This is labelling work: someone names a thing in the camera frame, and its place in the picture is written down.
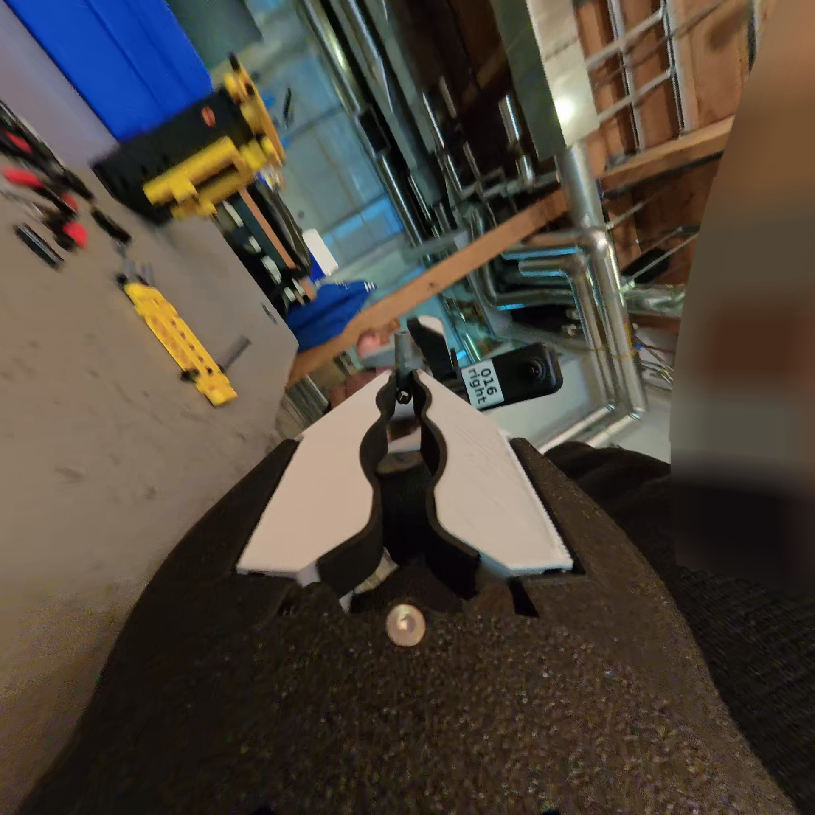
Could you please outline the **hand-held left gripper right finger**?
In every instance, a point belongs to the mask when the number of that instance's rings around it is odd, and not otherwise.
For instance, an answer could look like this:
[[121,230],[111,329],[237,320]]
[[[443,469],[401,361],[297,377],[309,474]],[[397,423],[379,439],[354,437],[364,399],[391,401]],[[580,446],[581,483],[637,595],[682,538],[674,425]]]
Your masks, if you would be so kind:
[[574,573],[570,551],[506,433],[425,372],[413,372],[420,451],[430,476],[424,556],[469,600],[491,583]]

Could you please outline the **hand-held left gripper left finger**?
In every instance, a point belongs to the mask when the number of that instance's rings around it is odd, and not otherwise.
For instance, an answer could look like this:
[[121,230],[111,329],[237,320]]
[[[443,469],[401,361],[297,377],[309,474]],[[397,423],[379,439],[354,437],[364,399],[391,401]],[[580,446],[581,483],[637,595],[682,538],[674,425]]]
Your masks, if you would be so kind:
[[237,572],[324,583],[343,599],[373,575],[384,550],[375,468],[391,416],[383,372],[300,434]]

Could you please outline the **yellow toy panel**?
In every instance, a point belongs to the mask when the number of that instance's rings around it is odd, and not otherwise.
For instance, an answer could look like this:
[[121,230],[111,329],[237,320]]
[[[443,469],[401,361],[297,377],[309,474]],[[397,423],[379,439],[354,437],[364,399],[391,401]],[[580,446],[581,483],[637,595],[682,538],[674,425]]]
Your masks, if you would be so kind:
[[127,271],[128,262],[115,280],[137,316],[178,367],[179,379],[194,385],[214,408],[238,399],[225,367],[205,349],[175,306],[142,276]]

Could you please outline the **person's right hand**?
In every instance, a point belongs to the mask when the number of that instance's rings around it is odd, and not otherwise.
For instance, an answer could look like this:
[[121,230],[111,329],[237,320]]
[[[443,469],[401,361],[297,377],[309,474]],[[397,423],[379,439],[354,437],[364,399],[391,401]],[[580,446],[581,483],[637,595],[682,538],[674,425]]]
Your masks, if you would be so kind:
[[372,360],[380,357],[393,357],[394,336],[399,331],[396,328],[381,327],[365,331],[355,344],[355,352],[360,360]]

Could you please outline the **wooden beam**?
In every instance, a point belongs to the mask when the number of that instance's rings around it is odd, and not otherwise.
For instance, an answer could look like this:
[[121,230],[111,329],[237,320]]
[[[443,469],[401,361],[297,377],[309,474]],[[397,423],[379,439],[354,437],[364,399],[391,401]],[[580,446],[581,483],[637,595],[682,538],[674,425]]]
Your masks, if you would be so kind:
[[[719,157],[724,151],[734,117],[728,117],[688,135],[650,148],[617,168],[601,175],[603,197],[636,186],[653,178],[686,168],[700,160]],[[565,213],[562,192],[553,192],[524,209],[520,214],[474,239],[462,250],[442,260],[416,279],[403,285],[360,312],[337,337],[320,346],[298,353],[289,373],[288,387],[295,385],[315,370],[331,363],[355,346],[366,332],[383,328],[408,311],[420,306],[444,289],[462,280],[504,250],[534,236],[547,223]]]

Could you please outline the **blue jacket white stripes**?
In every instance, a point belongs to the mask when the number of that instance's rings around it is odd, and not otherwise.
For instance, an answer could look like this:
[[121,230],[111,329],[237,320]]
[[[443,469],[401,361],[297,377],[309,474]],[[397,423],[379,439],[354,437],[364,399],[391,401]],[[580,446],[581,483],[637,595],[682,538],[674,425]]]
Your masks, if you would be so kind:
[[298,351],[309,351],[338,337],[376,292],[376,284],[366,280],[325,282],[314,299],[291,306],[285,322]]

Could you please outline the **white box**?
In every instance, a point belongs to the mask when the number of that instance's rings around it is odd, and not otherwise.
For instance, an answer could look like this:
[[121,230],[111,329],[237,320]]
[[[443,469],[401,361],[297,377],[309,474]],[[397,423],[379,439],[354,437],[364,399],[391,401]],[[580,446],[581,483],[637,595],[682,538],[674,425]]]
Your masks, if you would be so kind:
[[339,264],[334,259],[329,247],[316,229],[307,229],[302,232],[302,238],[311,257],[310,280],[314,283],[330,277],[338,270]]

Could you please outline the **silver ventilation ducts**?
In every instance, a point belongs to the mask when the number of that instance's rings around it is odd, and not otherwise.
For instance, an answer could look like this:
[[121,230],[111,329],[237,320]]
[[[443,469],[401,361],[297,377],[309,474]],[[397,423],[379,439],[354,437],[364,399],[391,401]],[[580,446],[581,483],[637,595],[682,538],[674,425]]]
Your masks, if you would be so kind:
[[[643,416],[648,404],[616,250],[602,219],[598,178],[587,150],[587,138],[616,109],[596,110],[590,71],[605,56],[622,52],[632,36],[648,26],[641,24],[626,39],[619,38],[605,52],[588,59],[573,2],[491,2],[491,6],[535,151],[538,158],[555,159],[556,178],[575,225],[571,230],[537,232],[527,238],[526,250],[573,249],[562,257],[563,270],[580,310],[585,339],[592,343],[606,406],[567,434],[595,425],[604,429],[626,426]],[[497,309],[499,299],[487,286],[487,266],[493,260],[467,276],[478,273],[480,291],[485,298],[493,298]]]

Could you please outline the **black desk wooden edge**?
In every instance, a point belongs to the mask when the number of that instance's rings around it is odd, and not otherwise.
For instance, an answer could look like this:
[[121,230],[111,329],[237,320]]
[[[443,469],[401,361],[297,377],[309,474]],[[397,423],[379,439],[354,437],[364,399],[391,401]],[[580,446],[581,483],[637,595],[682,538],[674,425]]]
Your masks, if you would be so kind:
[[262,177],[219,204],[214,220],[232,252],[282,316],[312,301],[313,259],[277,187]]

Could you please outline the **black yellow toy brick assembly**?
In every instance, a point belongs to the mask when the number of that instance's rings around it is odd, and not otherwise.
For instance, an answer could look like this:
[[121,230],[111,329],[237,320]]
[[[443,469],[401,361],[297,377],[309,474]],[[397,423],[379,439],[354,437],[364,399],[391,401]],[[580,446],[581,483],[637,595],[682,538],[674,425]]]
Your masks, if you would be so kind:
[[235,53],[221,85],[91,164],[107,193],[150,222],[210,218],[261,173],[284,166],[281,137]]

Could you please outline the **blue plastic storage bin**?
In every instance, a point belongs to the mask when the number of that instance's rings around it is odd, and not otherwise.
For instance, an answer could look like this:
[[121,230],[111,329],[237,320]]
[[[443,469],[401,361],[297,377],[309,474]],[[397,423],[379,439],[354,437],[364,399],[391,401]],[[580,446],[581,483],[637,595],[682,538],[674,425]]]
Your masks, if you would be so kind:
[[163,1],[10,1],[27,29],[119,141],[213,92],[209,72]]

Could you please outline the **pile of small toy pins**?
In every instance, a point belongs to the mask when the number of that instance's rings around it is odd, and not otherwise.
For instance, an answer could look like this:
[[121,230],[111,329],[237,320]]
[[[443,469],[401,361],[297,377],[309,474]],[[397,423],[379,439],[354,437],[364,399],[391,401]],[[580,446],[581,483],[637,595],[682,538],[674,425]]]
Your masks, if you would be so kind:
[[3,100],[1,152],[11,161],[2,165],[2,197],[31,213],[50,238],[31,228],[61,257],[60,250],[87,248],[88,231],[82,222],[85,209],[96,227],[112,239],[115,250],[127,257],[132,241],[128,230],[98,208],[95,193]]

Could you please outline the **dark wall screen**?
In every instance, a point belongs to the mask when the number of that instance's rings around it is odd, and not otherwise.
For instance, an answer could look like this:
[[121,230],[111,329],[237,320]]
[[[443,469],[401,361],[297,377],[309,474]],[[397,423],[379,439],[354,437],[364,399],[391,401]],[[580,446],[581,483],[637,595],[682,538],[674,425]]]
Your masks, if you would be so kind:
[[244,1],[167,1],[179,25],[197,46],[219,51],[256,42],[260,31]]

